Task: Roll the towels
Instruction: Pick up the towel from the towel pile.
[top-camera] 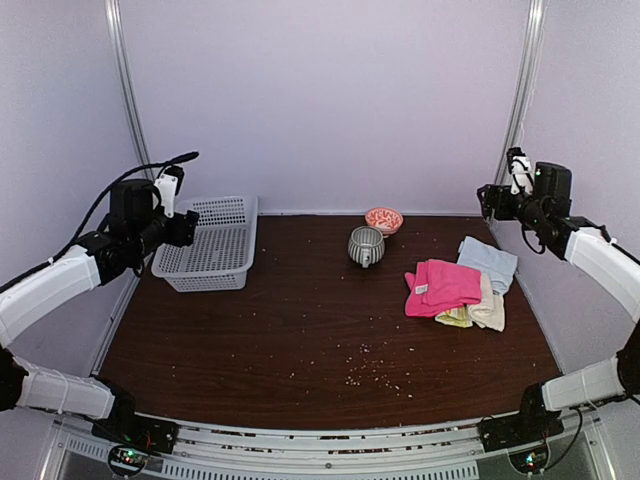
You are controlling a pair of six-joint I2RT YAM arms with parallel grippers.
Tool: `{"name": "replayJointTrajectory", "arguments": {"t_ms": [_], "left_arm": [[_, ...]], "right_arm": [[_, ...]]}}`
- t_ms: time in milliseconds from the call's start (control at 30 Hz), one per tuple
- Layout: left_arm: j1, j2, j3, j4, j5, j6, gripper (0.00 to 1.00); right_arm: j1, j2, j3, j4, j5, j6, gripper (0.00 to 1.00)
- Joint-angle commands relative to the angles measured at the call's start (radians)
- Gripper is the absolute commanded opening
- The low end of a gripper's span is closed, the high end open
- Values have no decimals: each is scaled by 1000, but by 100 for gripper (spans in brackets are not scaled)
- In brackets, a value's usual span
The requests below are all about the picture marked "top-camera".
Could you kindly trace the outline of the pink microfibre towel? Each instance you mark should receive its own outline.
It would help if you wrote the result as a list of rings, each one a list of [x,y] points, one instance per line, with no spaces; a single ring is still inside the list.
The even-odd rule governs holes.
[[[433,318],[438,314],[482,300],[479,270],[442,260],[429,259],[406,272],[409,288],[404,312],[408,317]]]

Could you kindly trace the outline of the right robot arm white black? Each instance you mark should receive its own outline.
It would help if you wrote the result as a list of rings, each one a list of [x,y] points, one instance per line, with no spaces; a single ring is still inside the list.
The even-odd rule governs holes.
[[[549,162],[527,168],[523,158],[516,157],[511,175],[511,185],[478,189],[483,216],[518,221],[523,233],[536,235],[543,251],[586,274],[638,320],[639,260],[621,248],[605,226],[571,215],[571,171]],[[516,413],[483,420],[478,430],[485,450],[511,448],[561,432],[560,414],[566,409],[638,399],[639,332],[634,330],[612,358],[528,386]]]

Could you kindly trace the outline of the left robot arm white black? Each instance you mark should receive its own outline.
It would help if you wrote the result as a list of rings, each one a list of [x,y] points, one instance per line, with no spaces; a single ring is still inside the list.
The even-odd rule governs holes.
[[[39,367],[10,345],[69,300],[105,286],[127,270],[141,275],[163,245],[192,244],[198,213],[176,212],[183,172],[171,167],[155,181],[118,180],[108,188],[109,212],[95,231],[77,233],[63,251],[1,288],[1,408],[54,410],[92,421],[123,444],[147,441],[135,400],[117,385]]]

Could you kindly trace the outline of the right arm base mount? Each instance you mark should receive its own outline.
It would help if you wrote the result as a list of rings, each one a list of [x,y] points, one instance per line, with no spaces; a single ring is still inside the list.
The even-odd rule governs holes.
[[[563,423],[557,416],[530,420],[520,414],[485,418],[477,428],[485,452],[541,442],[564,432]]]

